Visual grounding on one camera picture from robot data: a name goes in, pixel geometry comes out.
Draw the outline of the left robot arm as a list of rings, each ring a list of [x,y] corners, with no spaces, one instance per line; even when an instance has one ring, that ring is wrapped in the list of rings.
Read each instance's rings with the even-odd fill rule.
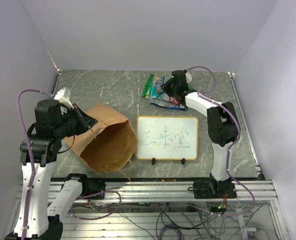
[[[23,191],[20,213],[14,230],[7,240],[59,240],[62,220],[73,202],[85,198],[90,191],[88,178],[71,173],[59,195],[48,203],[52,173],[62,140],[89,131],[97,120],[74,103],[56,99],[38,102],[36,121],[27,131],[28,138],[20,145],[23,172]]]

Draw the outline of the aluminium rail frame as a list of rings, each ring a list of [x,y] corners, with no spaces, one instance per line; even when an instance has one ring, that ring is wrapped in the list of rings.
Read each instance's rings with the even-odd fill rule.
[[[65,179],[51,179],[48,203]],[[213,197],[206,179],[88,179],[63,218],[60,240],[287,240],[270,180],[234,179]],[[18,220],[23,184],[16,200]]]

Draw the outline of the teal snack packet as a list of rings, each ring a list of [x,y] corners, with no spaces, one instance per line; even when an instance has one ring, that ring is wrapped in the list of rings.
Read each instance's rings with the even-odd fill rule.
[[[152,85],[149,89],[149,98],[150,99],[163,99],[164,98],[164,90],[160,86]]]

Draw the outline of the small whiteboard with frame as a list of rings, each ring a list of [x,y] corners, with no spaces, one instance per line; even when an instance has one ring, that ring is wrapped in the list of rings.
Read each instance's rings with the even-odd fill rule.
[[[140,160],[193,161],[198,156],[199,121],[193,116],[139,116]]]

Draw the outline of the brown paper bag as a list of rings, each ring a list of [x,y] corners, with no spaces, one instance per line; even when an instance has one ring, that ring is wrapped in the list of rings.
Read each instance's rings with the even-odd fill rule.
[[[64,140],[71,150],[98,174],[119,171],[128,180],[122,168],[131,163],[137,146],[137,137],[130,120],[100,102],[86,111],[98,122],[89,131]]]

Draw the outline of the colourful small snack packet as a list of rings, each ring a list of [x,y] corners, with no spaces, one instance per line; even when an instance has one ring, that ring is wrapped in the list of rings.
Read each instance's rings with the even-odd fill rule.
[[[162,87],[162,85],[164,84],[164,82],[165,82],[165,76],[163,76],[163,77],[157,77],[157,76],[155,76],[152,85],[153,86],[160,86],[160,87]]]

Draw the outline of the green Chuba chips bag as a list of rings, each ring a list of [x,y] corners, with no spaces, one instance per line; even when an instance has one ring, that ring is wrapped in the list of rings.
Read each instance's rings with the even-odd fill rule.
[[[153,83],[154,78],[155,78],[155,75],[150,74],[148,80],[146,81],[146,83],[144,85],[144,89],[141,93],[141,97],[150,99],[150,88],[152,87],[152,83]]]

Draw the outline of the red snack packet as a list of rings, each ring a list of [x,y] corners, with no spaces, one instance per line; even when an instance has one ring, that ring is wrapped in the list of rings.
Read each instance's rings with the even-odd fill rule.
[[[176,97],[169,97],[169,101],[175,105],[179,105],[180,103],[178,102],[178,100],[176,99]]]

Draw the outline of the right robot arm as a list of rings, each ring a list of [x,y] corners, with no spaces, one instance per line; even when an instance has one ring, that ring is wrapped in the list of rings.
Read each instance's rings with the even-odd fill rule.
[[[214,149],[208,192],[212,197],[219,198],[233,189],[229,169],[232,148],[241,137],[240,125],[231,102],[219,103],[205,97],[201,92],[189,88],[191,81],[192,76],[188,71],[176,70],[162,89],[179,104],[206,116],[208,135]]]

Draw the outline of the dark blue snack bag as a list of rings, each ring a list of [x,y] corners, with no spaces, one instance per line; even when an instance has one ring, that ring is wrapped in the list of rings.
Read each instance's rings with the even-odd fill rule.
[[[159,108],[168,109],[168,110],[178,110],[178,111],[186,111],[187,107],[181,104],[174,104],[172,102],[160,100],[158,98],[152,98],[150,100],[150,104],[157,106]]]

